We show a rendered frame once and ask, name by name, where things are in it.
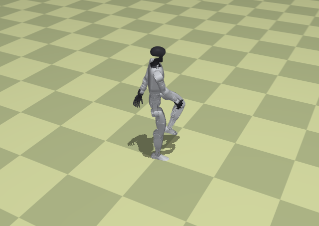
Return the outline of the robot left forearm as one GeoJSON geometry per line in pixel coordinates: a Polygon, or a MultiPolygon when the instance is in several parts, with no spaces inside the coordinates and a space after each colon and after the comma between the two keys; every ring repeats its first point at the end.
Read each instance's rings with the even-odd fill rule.
{"type": "Polygon", "coordinates": [[[148,81],[145,79],[145,76],[143,78],[143,82],[142,82],[142,85],[140,87],[140,94],[143,94],[144,91],[147,89],[147,86],[148,86],[148,81]]]}

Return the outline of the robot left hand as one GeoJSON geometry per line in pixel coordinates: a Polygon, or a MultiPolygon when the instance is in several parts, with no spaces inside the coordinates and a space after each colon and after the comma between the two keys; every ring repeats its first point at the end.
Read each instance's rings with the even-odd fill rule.
{"type": "Polygon", "coordinates": [[[138,90],[138,95],[135,97],[135,99],[134,99],[134,101],[133,101],[133,105],[136,107],[137,106],[137,108],[138,108],[138,106],[140,107],[140,101],[142,102],[142,104],[143,104],[143,100],[142,100],[142,95],[143,94],[140,94],[140,89],[138,90]]]}

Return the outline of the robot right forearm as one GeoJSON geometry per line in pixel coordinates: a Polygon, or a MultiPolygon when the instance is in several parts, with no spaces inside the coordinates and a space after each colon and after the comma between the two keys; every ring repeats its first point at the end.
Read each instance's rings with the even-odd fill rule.
{"type": "Polygon", "coordinates": [[[170,99],[171,101],[175,102],[176,104],[178,104],[180,102],[180,100],[174,96],[169,90],[165,91],[165,96],[167,99],[170,99]]]}

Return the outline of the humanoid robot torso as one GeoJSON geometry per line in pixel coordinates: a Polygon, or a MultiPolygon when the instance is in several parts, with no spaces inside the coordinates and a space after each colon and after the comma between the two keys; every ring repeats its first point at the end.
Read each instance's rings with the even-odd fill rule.
{"type": "MultiPolygon", "coordinates": [[[[153,60],[151,62],[153,62],[153,60]]],[[[164,78],[164,70],[163,70],[163,67],[162,67],[160,62],[159,62],[160,67],[152,68],[152,69],[151,69],[150,63],[148,65],[148,88],[149,88],[149,93],[150,93],[149,94],[149,105],[152,108],[152,105],[157,104],[159,107],[160,103],[161,103],[161,99],[160,99],[161,91],[158,87],[158,84],[156,83],[156,81],[154,79],[154,72],[159,71],[163,75],[163,78],[164,78]]],[[[157,66],[159,66],[159,64],[157,66]]]]}

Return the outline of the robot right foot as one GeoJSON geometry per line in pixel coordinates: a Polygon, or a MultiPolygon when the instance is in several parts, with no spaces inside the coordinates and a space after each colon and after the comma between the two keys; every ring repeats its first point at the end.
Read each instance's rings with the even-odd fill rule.
{"type": "Polygon", "coordinates": [[[162,161],[167,161],[167,160],[169,160],[169,157],[166,157],[166,156],[164,156],[164,155],[162,155],[162,154],[158,154],[158,155],[159,155],[159,157],[156,156],[156,153],[155,153],[155,152],[153,152],[153,153],[151,154],[151,158],[153,158],[153,159],[158,159],[158,160],[162,160],[162,161]]]}

